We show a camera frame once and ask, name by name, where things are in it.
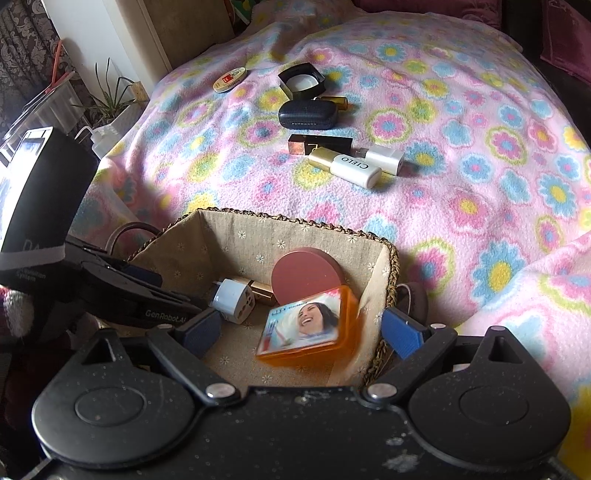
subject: plug adapter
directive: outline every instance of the plug adapter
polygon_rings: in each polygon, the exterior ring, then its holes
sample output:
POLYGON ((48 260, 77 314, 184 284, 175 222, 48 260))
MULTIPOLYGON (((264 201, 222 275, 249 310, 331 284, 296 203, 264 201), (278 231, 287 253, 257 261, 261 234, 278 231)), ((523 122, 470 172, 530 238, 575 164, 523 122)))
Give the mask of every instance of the plug adapter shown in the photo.
POLYGON ((241 324, 255 307, 255 296, 252 289, 244 283, 226 278, 220 285, 212 302, 211 308, 224 314, 226 320, 241 324))

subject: metal screw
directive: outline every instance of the metal screw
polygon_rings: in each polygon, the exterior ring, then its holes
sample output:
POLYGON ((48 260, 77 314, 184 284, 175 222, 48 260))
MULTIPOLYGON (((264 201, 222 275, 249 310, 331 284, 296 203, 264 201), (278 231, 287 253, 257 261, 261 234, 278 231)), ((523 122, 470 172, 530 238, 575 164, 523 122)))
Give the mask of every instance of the metal screw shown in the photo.
POLYGON ((236 388, 229 383, 212 383, 205 389, 205 393, 209 398, 228 398, 236 393, 236 388))
POLYGON ((389 383, 374 383, 368 387, 368 395, 374 400, 390 398, 396 393, 398 393, 398 389, 389 383))

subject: potted plant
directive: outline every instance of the potted plant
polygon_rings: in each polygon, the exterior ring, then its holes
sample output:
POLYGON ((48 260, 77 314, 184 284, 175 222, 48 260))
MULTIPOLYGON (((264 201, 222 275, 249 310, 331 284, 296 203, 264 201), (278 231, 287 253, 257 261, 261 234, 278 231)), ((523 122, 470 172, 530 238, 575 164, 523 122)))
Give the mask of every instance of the potted plant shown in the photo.
POLYGON ((142 102, 135 99, 123 100, 123 96, 127 89, 134 82, 127 77, 120 76, 117 78, 115 90, 111 89, 109 85, 109 66, 111 58, 107 60, 107 68, 105 71, 106 90, 103 88, 99 78, 98 64, 95 63, 96 81, 99 84, 100 90, 103 93, 103 99, 90 94, 96 105, 87 107, 83 105, 74 105, 78 108, 96 112, 100 115, 99 120, 95 123, 92 129, 92 142, 94 146, 92 150, 102 158, 107 152, 115 146, 115 144, 123 138, 123 136, 131 129, 132 126, 139 120, 143 112, 142 102), (119 92, 121 81, 127 82, 127 85, 119 92))

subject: blue gripper pad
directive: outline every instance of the blue gripper pad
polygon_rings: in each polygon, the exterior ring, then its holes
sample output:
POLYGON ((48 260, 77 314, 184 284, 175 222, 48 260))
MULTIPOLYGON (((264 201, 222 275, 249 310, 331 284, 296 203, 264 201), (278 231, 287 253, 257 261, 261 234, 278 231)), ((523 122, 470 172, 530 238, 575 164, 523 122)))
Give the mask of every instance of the blue gripper pad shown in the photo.
POLYGON ((222 322, 222 312, 208 308, 178 327, 174 337, 197 358, 203 358, 220 338, 222 322))
POLYGON ((429 329, 400 310, 390 307, 382 314, 382 337, 402 359, 421 348, 429 329))

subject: pink floral blanket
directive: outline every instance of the pink floral blanket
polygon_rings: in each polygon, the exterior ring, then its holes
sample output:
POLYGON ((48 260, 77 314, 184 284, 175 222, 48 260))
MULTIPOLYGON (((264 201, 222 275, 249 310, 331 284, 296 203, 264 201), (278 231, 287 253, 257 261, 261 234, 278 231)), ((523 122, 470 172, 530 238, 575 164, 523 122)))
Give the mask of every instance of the pink floral blanket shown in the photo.
POLYGON ((573 406, 564 458, 591 478, 591 155, 511 39, 349 0, 260 3, 244 34, 161 81, 103 159, 72 233, 104 245, 123 222, 165 226, 208 206, 391 240, 433 320, 470 334, 502 323, 536 356, 573 406), (399 177, 367 191, 289 155, 277 74, 304 61, 351 104, 325 134, 403 149, 399 177), (238 66, 248 77, 215 93, 238 66))

